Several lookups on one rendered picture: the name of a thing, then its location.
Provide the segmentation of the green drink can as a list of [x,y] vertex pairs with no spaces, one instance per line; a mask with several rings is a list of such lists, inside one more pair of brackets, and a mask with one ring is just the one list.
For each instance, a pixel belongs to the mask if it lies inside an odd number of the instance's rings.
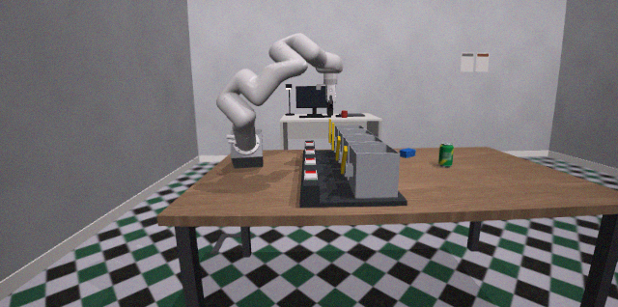
[[454,146],[452,143],[442,142],[439,146],[438,165],[441,167],[450,167],[453,162]]

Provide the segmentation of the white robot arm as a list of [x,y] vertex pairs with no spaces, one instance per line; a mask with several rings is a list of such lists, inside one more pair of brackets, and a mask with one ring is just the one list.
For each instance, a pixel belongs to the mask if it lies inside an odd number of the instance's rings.
[[252,154],[260,146],[255,132],[256,113],[240,94],[252,104],[261,106],[283,81],[305,73],[307,63],[323,73],[323,84],[316,84],[316,90],[320,90],[322,85],[337,84],[337,73],[343,70],[343,62],[338,55],[323,51],[301,33],[275,42],[269,49],[269,56],[274,64],[265,67],[258,76],[252,70],[240,70],[216,100],[217,107],[233,123],[235,137],[227,134],[227,139],[234,139],[229,143],[235,142],[234,148],[239,154]]

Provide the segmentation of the blue plastic box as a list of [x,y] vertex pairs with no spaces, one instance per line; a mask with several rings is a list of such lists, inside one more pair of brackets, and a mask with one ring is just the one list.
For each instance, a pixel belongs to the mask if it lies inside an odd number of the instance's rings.
[[400,150],[400,156],[405,157],[405,158],[415,156],[415,153],[416,153],[415,149],[407,148],[407,149]]

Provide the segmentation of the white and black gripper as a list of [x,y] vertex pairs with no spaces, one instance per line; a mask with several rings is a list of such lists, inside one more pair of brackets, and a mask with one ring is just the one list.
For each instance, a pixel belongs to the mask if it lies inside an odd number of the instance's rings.
[[337,84],[327,84],[325,85],[325,98],[327,102],[327,116],[333,116],[333,102],[336,102],[336,90],[335,85]]

